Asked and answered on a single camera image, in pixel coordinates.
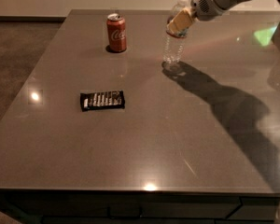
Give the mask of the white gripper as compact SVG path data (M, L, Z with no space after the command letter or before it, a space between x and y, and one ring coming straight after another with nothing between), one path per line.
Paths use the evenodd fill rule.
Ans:
M167 32L174 36L186 36L195 22L210 21L221 16L225 10L215 0L191 0L192 9L184 7L167 24Z

